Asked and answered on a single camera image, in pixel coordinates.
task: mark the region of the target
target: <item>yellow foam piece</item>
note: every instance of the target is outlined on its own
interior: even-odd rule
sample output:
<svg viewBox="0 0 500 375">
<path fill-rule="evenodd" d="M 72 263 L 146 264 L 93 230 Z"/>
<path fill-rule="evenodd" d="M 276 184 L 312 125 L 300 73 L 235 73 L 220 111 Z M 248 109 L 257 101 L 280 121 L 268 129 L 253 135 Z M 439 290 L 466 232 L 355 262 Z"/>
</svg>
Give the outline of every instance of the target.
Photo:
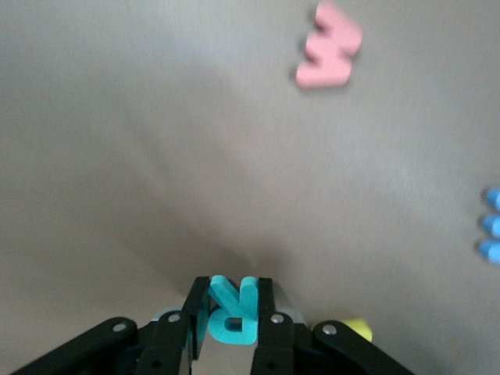
<svg viewBox="0 0 500 375">
<path fill-rule="evenodd" d="M 372 342 L 373 332 L 366 320 L 364 319 L 349 319 L 341 320 L 343 324 L 355 331 L 359 336 L 365 340 Z"/>
</svg>

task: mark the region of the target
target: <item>blue foam letter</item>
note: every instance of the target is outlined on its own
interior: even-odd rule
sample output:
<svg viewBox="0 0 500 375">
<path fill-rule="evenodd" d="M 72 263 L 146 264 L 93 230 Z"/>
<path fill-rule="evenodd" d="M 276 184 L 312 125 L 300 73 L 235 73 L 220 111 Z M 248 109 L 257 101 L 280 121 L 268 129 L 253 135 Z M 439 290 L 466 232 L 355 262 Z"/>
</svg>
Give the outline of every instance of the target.
<svg viewBox="0 0 500 375">
<path fill-rule="evenodd" d="M 217 275 L 210 281 L 209 294 L 220 306 L 209 317 L 213 338 L 224 344 L 253 344 L 257 340 L 258 325 L 257 279 L 245 277 L 238 294 L 226 277 Z"/>
</svg>

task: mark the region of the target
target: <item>gray table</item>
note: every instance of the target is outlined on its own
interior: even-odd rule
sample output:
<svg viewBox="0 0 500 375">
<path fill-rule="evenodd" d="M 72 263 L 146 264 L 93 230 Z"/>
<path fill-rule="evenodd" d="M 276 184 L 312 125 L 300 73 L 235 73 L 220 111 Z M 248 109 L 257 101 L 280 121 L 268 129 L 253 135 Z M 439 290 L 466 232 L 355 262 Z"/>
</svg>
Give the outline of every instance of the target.
<svg viewBox="0 0 500 375">
<path fill-rule="evenodd" d="M 417 374 L 495 375 L 500 2 L 337 2 L 346 87 L 300 91 L 316 1 L 3 2 L 0 372 L 197 275 L 362 316 Z M 246 373 L 206 345 L 198 373 Z"/>
</svg>

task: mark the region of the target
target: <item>bolt head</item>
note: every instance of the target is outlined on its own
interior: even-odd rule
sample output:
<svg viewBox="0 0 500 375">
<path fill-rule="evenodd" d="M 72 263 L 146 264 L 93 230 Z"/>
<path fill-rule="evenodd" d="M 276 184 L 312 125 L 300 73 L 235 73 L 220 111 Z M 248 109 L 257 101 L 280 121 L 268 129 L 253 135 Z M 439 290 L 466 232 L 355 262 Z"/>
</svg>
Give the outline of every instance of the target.
<svg viewBox="0 0 500 375">
<path fill-rule="evenodd" d="M 178 313 L 172 314 L 167 319 L 170 323 L 175 323 L 180 320 L 180 315 Z"/>
<path fill-rule="evenodd" d="M 273 316 L 271 316 L 271 322 L 275 324 L 283 323 L 284 317 L 281 314 L 273 314 Z"/>
<path fill-rule="evenodd" d="M 328 336 L 333 336 L 337 334 L 337 328 L 333 324 L 325 324 L 322 328 L 322 331 L 324 334 L 327 334 Z"/>
<path fill-rule="evenodd" d="M 121 332 L 122 330 L 124 330 L 125 328 L 127 328 L 127 325 L 125 323 L 118 323 L 118 324 L 115 324 L 113 327 L 112 327 L 112 331 L 113 332 Z"/>
</svg>

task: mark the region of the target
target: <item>metal screw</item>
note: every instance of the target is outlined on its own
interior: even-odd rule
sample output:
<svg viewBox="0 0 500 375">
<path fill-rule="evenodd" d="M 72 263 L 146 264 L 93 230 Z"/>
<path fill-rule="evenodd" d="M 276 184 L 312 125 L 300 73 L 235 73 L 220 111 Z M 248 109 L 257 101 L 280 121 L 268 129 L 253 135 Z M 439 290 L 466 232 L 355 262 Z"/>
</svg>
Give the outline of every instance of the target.
<svg viewBox="0 0 500 375">
<path fill-rule="evenodd" d="M 112 331 L 113 332 L 121 332 L 122 330 L 124 330 L 125 328 L 127 328 L 127 325 L 125 323 L 118 323 L 117 325 L 115 325 L 113 328 L 112 328 Z"/>
<path fill-rule="evenodd" d="M 323 333 L 328 336 L 333 336 L 334 334 L 337 334 L 337 328 L 335 328 L 333 324 L 325 324 L 323 326 Z"/>
<path fill-rule="evenodd" d="M 179 320 L 180 320 L 180 315 L 179 315 L 179 314 L 177 314 L 177 313 L 172 314 L 172 315 L 171 315 L 171 316 L 169 316 L 169 318 L 168 318 L 168 321 L 169 321 L 170 323 L 174 323 L 174 322 L 177 322 L 177 321 L 179 321 Z"/>
<path fill-rule="evenodd" d="M 284 318 L 281 314 L 274 314 L 273 316 L 271 316 L 271 322 L 275 324 L 283 323 Z"/>
</svg>

